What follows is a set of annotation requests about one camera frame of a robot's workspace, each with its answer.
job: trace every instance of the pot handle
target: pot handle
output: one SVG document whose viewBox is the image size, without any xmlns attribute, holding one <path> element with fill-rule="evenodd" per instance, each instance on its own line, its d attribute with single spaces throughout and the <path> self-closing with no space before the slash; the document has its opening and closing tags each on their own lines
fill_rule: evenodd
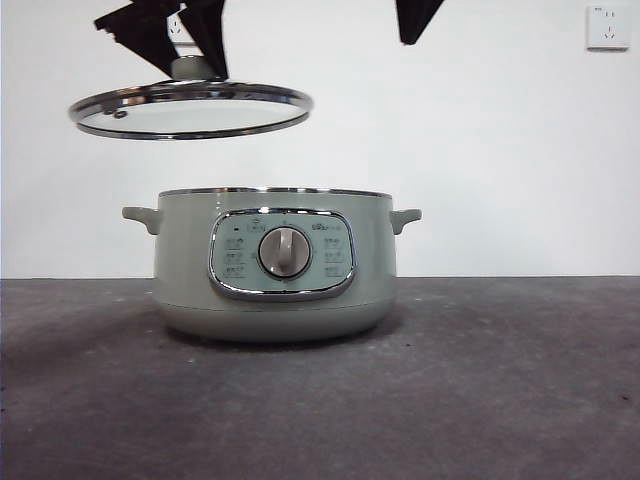
<svg viewBox="0 0 640 480">
<path fill-rule="evenodd" d="M 422 210 L 418 208 L 412 208 L 411 210 L 395 210 L 393 212 L 389 212 L 389 218 L 391 219 L 393 234 L 400 235 L 402 233 L 402 229 L 407 223 L 415 222 L 422 218 Z"/>
<path fill-rule="evenodd" d="M 151 235 L 157 235 L 160 231 L 160 222 L 162 221 L 160 210 L 143 207 L 124 207 L 122 216 L 128 220 L 144 223 L 147 227 L 147 232 Z"/>
</svg>

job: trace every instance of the chrome trim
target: chrome trim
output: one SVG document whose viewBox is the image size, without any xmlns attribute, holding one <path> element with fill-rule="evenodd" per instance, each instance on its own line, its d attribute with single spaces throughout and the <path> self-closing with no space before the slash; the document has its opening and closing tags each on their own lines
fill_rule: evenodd
<svg viewBox="0 0 640 480">
<path fill-rule="evenodd" d="M 303 215 L 326 215 L 339 218 L 347 227 L 347 233 L 349 234 L 349 242 L 351 243 L 351 270 L 347 274 L 346 278 L 340 283 L 335 285 L 316 289 L 316 290 L 293 290 L 286 293 L 281 291 L 262 291 L 262 290 L 245 290 L 237 288 L 232 285 L 224 283 L 218 278 L 213 270 L 213 247 L 215 244 L 216 232 L 220 223 L 225 218 L 233 215 L 246 215 L 246 214 L 262 214 L 269 215 L 270 213 L 300 213 Z M 356 253 L 355 241 L 353 238 L 353 230 L 351 223 L 344 216 L 338 212 L 328 210 L 311 210 L 302 208 L 249 208 L 242 210 L 229 210 L 224 212 L 218 218 L 216 218 L 211 231 L 211 241 L 209 242 L 209 257 L 207 264 L 207 273 L 213 286 L 223 295 L 235 298 L 238 300 L 249 300 L 254 302 L 302 302 L 307 300 L 320 300 L 323 298 L 332 298 L 340 295 L 346 288 L 353 282 L 358 269 L 358 259 Z"/>
<path fill-rule="evenodd" d="M 120 108 L 136 105 L 182 100 L 258 100 L 294 105 L 303 112 L 297 117 L 255 127 L 198 132 L 121 131 L 90 127 L 81 123 L 88 116 L 100 112 L 115 112 Z M 306 93 L 274 85 L 169 80 L 152 85 L 113 90 L 84 98 L 69 107 L 69 117 L 81 131 L 102 137 L 133 140 L 199 140 L 252 135 L 291 127 L 306 120 L 312 108 L 313 100 Z"/>
<path fill-rule="evenodd" d="M 388 193 L 367 192 L 365 190 L 340 190 L 333 188 L 295 188 L 295 187 L 213 187 L 213 188 L 183 188 L 160 192 L 159 197 L 168 195 L 188 195 L 192 193 L 327 193 L 332 195 L 362 195 L 367 197 L 382 197 L 392 199 Z"/>
</svg>

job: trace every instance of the stainless steel rim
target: stainless steel rim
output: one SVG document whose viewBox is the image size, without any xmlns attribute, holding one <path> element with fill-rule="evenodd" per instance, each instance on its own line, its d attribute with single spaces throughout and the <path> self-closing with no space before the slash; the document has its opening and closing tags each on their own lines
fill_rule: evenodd
<svg viewBox="0 0 640 480">
<path fill-rule="evenodd" d="M 179 102 L 183 100 L 257 100 L 262 102 L 283 103 L 302 110 L 297 117 L 280 122 L 233 128 L 228 130 L 197 132 L 139 132 L 107 130 L 82 124 L 82 120 L 98 113 L 115 112 L 121 108 L 160 102 Z M 206 138 L 234 137 L 271 132 L 303 122 L 309 117 L 313 100 L 303 92 L 274 85 L 261 85 L 238 82 L 209 81 L 167 81 L 140 87 L 131 87 L 101 93 L 80 100 L 69 107 L 69 117 L 77 127 L 86 133 L 110 138 L 134 140 L 198 140 Z"/>
<path fill-rule="evenodd" d="M 388 193 L 367 192 L 364 190 L 339 190 L 333 188 L 293 188 L 293 187 L 215 187 L 215 188 L 186 188 L 179 190 L 166 190 L 160 193 L 160 197 L 168 195 L 189 195 L 192 193 L 320 193 L 330 195 L 361 195 L 367 197 L 381 197 L 391 199 Z"/>
</svg>

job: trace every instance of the pot base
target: pot base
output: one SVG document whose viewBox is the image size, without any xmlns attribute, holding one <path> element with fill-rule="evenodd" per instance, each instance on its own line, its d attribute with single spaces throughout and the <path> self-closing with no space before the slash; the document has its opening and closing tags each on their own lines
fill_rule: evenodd
<svg viewBox="0 0 640 480">
<path fill-rule="evenodd" d="M 393 299 L 364 305 L 242 312 L 158 303 L 167 324 L 185 333 L 233 342 L 299 342 L 341 337 L 373 327 L 393 308 Z"/>
</svg>

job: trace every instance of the control panel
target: control panel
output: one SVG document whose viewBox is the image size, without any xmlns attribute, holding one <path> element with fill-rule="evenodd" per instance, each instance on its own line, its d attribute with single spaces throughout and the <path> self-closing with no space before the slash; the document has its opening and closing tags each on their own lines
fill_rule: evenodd
<svg viewBox="0 0 640 480">
<path fill-rule="evenodd" d="M 216 221 L 209 276 L 232 297 L 294 301 L 340 294 L 356 271 L 348 221 L 339 213 L 233 210 Z"/>
</svg>

